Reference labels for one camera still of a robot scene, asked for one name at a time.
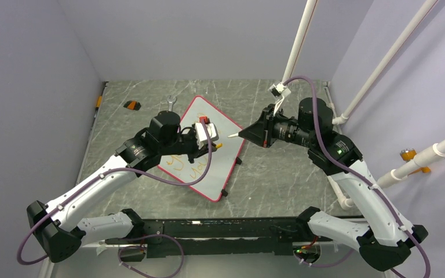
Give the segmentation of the whiteboard with red frame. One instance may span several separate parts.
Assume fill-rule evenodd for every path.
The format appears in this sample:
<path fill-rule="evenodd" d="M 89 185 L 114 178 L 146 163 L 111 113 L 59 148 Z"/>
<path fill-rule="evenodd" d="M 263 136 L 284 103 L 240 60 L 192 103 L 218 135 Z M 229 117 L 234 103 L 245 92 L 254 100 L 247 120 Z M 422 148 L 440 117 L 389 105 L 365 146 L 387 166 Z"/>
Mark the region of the whiteboard with red frame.
<path fill-rule="evenodd" d="M 217 202 L 223 196 L 223 191 L 236 165 L 244 139 L 229 138 L 231 134 L 241 131 L 235 120 L 221 112 L 202 96 L 196 96 L 181 117 L 181 126 L 186 127 L 206 116 L 215 124 L 219 139 L 216 144 L 222 146 L 212 154 L 210 168 L 205 178 L 190 188 L 211 202 Z M 158 169 L 164 171 L 177 181 L 188 183 L 198 179 L 207 167 L 207 155 L 189 163 L 186 155 L 163 156 Z"/>

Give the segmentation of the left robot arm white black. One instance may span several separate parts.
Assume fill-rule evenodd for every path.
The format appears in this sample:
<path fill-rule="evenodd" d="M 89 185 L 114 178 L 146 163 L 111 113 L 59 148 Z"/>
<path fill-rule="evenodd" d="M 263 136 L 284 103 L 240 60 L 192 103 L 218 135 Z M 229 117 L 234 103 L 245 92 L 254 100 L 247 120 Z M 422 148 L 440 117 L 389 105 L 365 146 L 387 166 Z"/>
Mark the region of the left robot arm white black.
<path fill-rule="evenodd" d="M 186 155 L 190 163 L 216 151 L 218 130 L 209 118 L 201 117 L 181 127 L 180 116 L 162 111 L 149 126 L 126 140 L 93 174 L 68 192 L 47 202 L 35 201 L 27 207 L 30 236 L 36 238 L 45 257 L 57 263 L 80 247 L 107 239 L 136 243 L 145 235 L 144 221 L 132 209 L 89 218 L 98 202 L 135 179 L 150 176 L 163 156 Z"/>

